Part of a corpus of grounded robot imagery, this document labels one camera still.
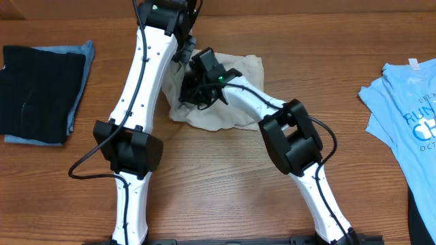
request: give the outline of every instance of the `wooden table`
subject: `wooden table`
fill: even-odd
[[[436,14],[310,14],[203,17],[198,48],[262,58],[265,91],[298,98],[337,134],[339,150],[326,166],[332,191],[360,233],[386,244],[410,244],[407,184],[389,147],[365,132],[370,112],[361,86],[384,63],[436,57]],[[96,120],[107,120],[129,71],[136,21],[130,18],[1,21],[0,45],[95,43],[76,129],[64,147],[0,143],[0,244],[80,244],[114,229],[114,180],[68,178],[70,165],[94,147]],[[160,96],[153,132],[164,155],[153,174],[147,218],[150,236],[178,240],[286,238],[311,234],[313,221],[296,185],[270,162],[258,132],[207,132],[168,118]],[[328,134],[319,128],[331,148]],[[101,154],[79,174],[108,173]]]

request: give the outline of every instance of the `black joint housing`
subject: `black joint housing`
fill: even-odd
[[[236,69],[226,71],[224,65],[215,58],[212,48],[206,48],[194,55],[189,66],[191,71],[186,73],[183,78],[179,100],[195,105],[210,103],[215,98],[227,104],[221,84],[224,85],[235,77],[242,76],[242,73]],[[205,87],[196,92],[195,88],[202,85]]]
[[[114,123],[97,121],[94,126],[94,138],[98,144],[107,139],[119,126]],[[122,128],[121,132],[101,148],[103,156],[110,161],[110,169],[119,174],[121,171],[137,175],[143,180],[148,172],[156,170],[162,158],[164,143],[142,132]]]
[[[189,37],[189,30],[195,22],[194,0],[149,0],[138,6],[141,26],[163,29],[165,35],[177,38],[178,46],[183,47]]]
[[[271,161],[283,174],[304,176],[304,170],[322,160],[322,142],[305,107],[294,99],[259,122]],[[282,128],[297,126],[290,135]]]

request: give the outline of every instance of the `wooden wall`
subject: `wooden wall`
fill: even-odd
[[[0,18],[133,17],[129,0],[0,0]],[[204,0],[202,15],[434,12],[434,0]]]
[[[12,0],[0,0],[0,20],[22,20],[24,17]]]

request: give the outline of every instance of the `black cloth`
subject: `black cloth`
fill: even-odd
[[[409,233],[411,245],[435,245],[422,221],[414,194],[409,188]]]
[[[85,55],[4,46],[0,134],[65,143],[67,115],[82,82]]]

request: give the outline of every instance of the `beige cloth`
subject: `beige cloth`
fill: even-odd
[[[262,60],[254,55],[232,56],[229,54],[215,53],[218,62],[222,63],[226,70],[235,68],[240,71],[254,86],[264,90],[264,68]],[[171,106],[170,118],[177,122],[187,122],[190,125],[217,131],[236,127],[239,129],[258,130],[258,124],[243,111],[226,105],[222,101],[216,101],[206,110],[197,109],[196,105],[181,103],[181,84],[185,75],[185,66],[171,62],[170,68],[163,79],[162,91]]]

